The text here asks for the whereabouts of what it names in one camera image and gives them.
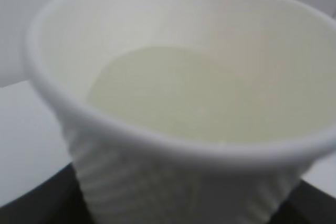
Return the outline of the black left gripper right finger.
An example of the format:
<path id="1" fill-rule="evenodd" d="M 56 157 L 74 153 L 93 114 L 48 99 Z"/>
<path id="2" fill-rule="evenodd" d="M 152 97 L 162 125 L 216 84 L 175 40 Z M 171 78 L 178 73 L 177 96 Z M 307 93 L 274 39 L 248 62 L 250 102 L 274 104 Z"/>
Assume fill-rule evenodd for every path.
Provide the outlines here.
<path id="1" fill-rule="evenodd" d="M 272 217 L 273 224 L 335 224 L 335 199 L 301 181 Z"/>

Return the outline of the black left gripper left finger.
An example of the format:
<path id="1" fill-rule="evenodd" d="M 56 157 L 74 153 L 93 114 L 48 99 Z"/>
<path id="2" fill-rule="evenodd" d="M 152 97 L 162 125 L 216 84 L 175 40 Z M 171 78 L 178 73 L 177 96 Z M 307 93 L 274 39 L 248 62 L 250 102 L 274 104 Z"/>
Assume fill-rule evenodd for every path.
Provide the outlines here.
<path id="1" fill-rule="evenodd" d="M 2 206 L 1 223 L 91 223 L 72 165 Z"/>

